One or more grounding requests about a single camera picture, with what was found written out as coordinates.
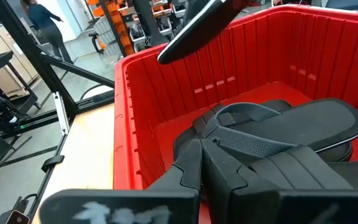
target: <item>wooden surface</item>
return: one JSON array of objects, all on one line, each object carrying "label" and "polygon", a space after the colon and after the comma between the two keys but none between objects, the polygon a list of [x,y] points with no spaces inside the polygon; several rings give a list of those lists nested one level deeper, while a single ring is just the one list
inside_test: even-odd
[{"label": "wooden surface", "polygon": [[[114,104],[77,115],[61,155],[65,159],[55,166],[39,208],[64,189],[112,189]],[[38,211],[32,223],[40,223]]]}]

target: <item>woman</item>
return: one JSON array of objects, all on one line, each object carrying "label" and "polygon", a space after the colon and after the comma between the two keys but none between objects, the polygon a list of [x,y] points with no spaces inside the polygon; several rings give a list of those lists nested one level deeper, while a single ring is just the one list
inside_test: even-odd
[{"label": "woman", "polygon": [[62,33],[51,19],[54,18],[59,22],[63,22],[60,17],[52,14],[43,5],[38,4],[37,0],[21,0],[21,3],[23,5],[23,9],[33,23],[34,28],[36,30],[41,30],[45,39],[52,45],[55,56],[62,57],[63,54],[64,61],[73,63],[67,52],[65,44],[63,43]]}]

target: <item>black padded strap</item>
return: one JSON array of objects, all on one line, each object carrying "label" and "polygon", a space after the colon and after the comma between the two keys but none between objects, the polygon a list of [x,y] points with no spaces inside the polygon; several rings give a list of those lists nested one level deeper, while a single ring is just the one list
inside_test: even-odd
[{"label": "black padded strap", "polygon": [[212,108],[212,110],[209,110],[205,112],[202,116],[196,118],[193,121],[193,127],[196,130],[197,134],[201,134],[206,126],[206,123],[221,109],[223,109],[224,106],[221,103],[218,103],[216,106]]},{"label": "black padded strap", "polygon": [[292,147],[293,144],[261,138],[222,125],[219,116],[228,113],[241,113],[254,121],[278,116],[281,113],[255,103],[234,103],[219,110],[206,124],[202,138],[218,139],[220,146],[258,158],[266,158]]},{"label": "black padded strap", "polygon": [[298,146],[250,165],[259,176],[284,189],[352,189],[312,149]]},{"label": "black padded strap", "polygon": [[281,114],[278,111],[256,103],[233,103],[221,109],[217,113],[217,116],[223,113],[244,114],[254,121],[262,121]]}]

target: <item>white label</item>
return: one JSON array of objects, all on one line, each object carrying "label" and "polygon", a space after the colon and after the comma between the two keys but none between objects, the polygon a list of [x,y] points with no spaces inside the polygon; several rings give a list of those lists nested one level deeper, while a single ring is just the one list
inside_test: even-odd
[{"label": "white label", "polygon": [[22,54],[23,54],[22,49],[20,49],[20,47],[18,46],[17,43],[14,43],[14,44],[13,44],[13,47],[14,47],[15,50],[19,53],[19,55],[22,55]]}]

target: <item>mesh strap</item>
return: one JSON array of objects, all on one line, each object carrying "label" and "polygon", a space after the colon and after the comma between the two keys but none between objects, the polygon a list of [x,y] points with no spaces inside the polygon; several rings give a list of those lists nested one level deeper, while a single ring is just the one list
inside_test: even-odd
[{"label": "mesh strap", "polygon": [[281,114],[254,103],[235,103],[224,107],[208,121],[203,130],[203,138],[218,139],[220,146],[259,158],[272,156],[295,146],[227,128],[218,119],[223,113],[242,113],[254,121],[262,121]]}]

